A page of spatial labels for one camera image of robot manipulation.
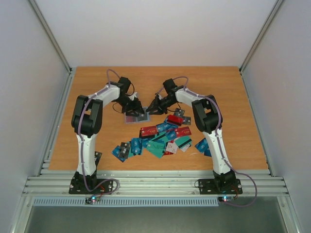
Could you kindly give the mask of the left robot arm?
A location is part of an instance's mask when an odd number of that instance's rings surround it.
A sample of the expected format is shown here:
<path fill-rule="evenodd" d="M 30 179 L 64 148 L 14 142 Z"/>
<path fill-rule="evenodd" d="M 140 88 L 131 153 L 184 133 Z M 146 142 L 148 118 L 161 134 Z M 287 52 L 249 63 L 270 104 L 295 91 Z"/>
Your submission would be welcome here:
<path fill-rule="evenodd" d="M 96 154 L 97 134 L 102 127 L 103 108 L 109 103 L 121 106 L 121 113 L 126 116 L 138 117 L 144 114 L 137 93 L 128 94 L 132 82 L 120 77 L 118 82 L 107 85 L 89 96 L 79 95 L 74 107 L 71 126 L 78 140 L 79 162 L 70 182 L 70 194 L 112 193 L 112 189 L 104 189 L 111 181 L 97 179 L 97 165 L 101 153 Z"/>

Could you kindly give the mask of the red VIP card centre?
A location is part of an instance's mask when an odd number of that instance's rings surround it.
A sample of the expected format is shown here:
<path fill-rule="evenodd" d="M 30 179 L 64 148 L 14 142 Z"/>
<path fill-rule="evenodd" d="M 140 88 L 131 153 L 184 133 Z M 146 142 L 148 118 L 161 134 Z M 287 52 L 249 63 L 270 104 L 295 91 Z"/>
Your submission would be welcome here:
<path fill-rule="evenodd" d="M 175 128 L 174 132 L 176 134 L 176 137 L 183 137 L 183 136 L 191 135 L 191 130 L 189 127 Z"/>

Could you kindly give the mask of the blue card right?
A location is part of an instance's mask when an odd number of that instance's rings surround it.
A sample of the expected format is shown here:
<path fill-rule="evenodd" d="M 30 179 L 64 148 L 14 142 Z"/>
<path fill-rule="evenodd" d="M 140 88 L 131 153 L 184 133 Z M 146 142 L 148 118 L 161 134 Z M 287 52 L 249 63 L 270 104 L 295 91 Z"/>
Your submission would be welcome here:
<path fill-rule="evenodd" d="M 195 148 L 200 152 L 204 153 L 209 149 L 209 145 L 206 138 L 203 138 L 200 142 L 195 145 Z"/>

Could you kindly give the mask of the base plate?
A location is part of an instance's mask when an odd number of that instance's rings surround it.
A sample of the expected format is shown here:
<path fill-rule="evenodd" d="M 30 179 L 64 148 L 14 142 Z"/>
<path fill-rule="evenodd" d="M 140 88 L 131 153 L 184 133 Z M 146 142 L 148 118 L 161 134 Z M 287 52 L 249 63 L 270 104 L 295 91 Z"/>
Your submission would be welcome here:
<path fill-rule="evenodd" d="M 70 185 L 69 185 L 69 194 L 101 194 L 101 193 L 108 193 L 112 191 L 113 188 L 113 181 L 105 181 L 102 183 L 99 187 L 95 188 L 100 182 L 104 181 L 104 179 L 97 179 L 96 175 L 86 176 L 86 184 L 88 186 L 88 189 L 85 186 L 83 175 L 76 172 L 71 179 Z"/>
<path fill-rule="evenodd" d="M 221 184 L 215 179 L 199 179 L 198 186 L 201 195 L 234 195 L 243 193 L 239 179 L 226 184 Z"/>

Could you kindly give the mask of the white card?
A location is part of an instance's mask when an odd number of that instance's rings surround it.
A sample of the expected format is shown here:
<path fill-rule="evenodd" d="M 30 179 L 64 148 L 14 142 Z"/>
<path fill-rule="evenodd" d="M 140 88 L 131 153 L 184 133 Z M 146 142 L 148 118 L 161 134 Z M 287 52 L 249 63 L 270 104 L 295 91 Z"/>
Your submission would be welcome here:
<path fill-rule="evenodd" d="M 178 151 L 178 146 L 174 142 L 167 143 L 165 154 L 176 154 L 177 151 Z"/>

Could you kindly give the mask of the left base plate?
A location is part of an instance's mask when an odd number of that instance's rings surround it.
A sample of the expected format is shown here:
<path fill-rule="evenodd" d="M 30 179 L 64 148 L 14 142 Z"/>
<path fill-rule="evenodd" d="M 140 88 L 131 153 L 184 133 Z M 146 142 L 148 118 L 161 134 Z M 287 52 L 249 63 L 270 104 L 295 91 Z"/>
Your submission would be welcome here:
<path fill-rule="evenodd" d="M 88 189 L 85 186 L 83 175 L 76 172 L 71 179 L 70 185 L 69 185 L 69 194 L 101 194 L 101 193 L 108 193 L 112 191 L 113 188 L 113 181 L 105 181 L 102 183 L 99 187 L 95 188 L 100 182 L 104 181 L 104 179 L 97 179 L 96 175 L 86 176 L 86 184 L 88 186 Z"/>

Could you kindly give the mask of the black VIP card left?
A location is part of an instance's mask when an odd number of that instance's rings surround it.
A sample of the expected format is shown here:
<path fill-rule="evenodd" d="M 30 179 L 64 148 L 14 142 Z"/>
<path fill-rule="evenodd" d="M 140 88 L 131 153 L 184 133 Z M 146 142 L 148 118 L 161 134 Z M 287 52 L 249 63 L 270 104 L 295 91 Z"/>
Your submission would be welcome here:
<path fill-rule="evenodd" d="M 119 157 L 122 159 L 127 159 L 130 152 L 130 143 L 129 142 L 121 142 Z"/>

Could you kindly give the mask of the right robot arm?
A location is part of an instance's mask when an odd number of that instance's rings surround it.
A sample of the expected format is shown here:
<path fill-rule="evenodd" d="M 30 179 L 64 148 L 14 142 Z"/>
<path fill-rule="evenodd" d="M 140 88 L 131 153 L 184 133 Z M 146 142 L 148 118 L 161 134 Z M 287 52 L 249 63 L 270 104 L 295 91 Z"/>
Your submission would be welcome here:
<path fill-rule="evenodd" d="M 213 183 L 218 194 L 226 192 L 236 180 L 235 172 L 228 160 L 222 137 L 222 114 L 213 95 L 199 95 L 187 87 L 177 86 L 173 79 L 163 83 L 167 96 L 160 98 L 156 93 L 147 108 L 151 115 L 162 115 L 175 103 L 192 108 L 197 129 L 203 133 L 213 161 Z"/>

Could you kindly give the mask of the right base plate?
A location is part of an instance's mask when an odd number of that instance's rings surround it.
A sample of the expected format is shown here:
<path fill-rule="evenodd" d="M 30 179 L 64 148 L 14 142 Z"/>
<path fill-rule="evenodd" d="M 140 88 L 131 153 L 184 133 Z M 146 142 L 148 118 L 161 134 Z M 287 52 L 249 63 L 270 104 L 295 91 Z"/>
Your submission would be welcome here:
<path fill-rule="evenodd" d="M 221 184 L 215 179 L 199 179 L 198 186 L 201 195 L 234 195 L 243 193 L 239 179 L 226 184 Z"/>

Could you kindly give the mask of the red card upper right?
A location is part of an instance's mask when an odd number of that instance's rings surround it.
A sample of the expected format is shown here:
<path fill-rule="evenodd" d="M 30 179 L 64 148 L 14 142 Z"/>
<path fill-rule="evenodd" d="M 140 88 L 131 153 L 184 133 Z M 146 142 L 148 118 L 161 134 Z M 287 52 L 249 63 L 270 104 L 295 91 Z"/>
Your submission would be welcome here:
<path fill-rule="evenodd" d="M 168 115 L 166 122 L 181 126 L 183 124 L 183 118 L 175 115 Z"/>

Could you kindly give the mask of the teal VIP card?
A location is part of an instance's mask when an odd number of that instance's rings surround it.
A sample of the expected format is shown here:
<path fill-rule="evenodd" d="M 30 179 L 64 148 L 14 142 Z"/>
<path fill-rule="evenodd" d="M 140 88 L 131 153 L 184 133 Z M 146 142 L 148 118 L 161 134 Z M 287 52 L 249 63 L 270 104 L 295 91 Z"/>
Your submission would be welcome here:
<path fill-rule="evenodd" d="M 163 156 L 165 148 L 165 143 L 163 141 L 149 141 L 146 147 L 146 149 L 157 158 Z"/>

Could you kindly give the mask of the red vip card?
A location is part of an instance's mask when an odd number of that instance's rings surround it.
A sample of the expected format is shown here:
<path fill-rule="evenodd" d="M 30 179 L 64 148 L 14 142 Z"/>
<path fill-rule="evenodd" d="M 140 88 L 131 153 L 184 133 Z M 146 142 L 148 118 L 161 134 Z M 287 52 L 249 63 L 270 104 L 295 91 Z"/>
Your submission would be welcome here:
<path fill-rule="evenodd" d="M 189 127 L 175 128 L 174 132 L 176 134 L 176 137 L 183 137 L 183 136 L 191 135 L 191 130 Z"/>
<path fill-rule="evenodd" d="M 143 127 L 139 131 L 141 138 L 149 138 L 158 134 L 156 126 Z"/>

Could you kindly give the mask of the red VIP card upper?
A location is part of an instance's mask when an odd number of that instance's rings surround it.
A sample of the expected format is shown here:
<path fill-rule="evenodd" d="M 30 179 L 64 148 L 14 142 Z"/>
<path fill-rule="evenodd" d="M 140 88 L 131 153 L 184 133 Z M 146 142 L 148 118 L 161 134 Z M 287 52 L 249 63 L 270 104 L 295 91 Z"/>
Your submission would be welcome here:
<path fill-rule="evenodd" d="M 156 126 L 143 127 L 139 131 L 141 138 L 149 138 L 158 134 Z"/>

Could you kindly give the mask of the red card bottom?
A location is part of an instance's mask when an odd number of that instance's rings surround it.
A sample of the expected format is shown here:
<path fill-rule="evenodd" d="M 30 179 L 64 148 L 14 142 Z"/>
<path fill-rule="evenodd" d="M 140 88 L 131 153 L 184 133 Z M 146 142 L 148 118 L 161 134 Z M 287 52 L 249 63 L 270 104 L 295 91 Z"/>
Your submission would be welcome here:
<path fill-rule="evenodd" d="M 137 121 L 135 116 L 126 116 L 125 117 L 125 122 L 126 123 L 135 123 Z"/>

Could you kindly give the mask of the blue card left bottom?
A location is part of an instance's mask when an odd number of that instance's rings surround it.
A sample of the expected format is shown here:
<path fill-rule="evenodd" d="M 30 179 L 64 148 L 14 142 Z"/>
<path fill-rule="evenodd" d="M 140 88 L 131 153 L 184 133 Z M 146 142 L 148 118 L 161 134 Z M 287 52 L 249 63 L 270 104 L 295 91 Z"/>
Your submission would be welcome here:
<path fill-rule="evenodd" d="M 116 146 L 113 150 L 112 150 L 112 154 L 118 159 L 120 160 L 122 163 L 126 161 L 125 158 L 119 157 L 119 152 L 120 152 L 120 146 Z"/>

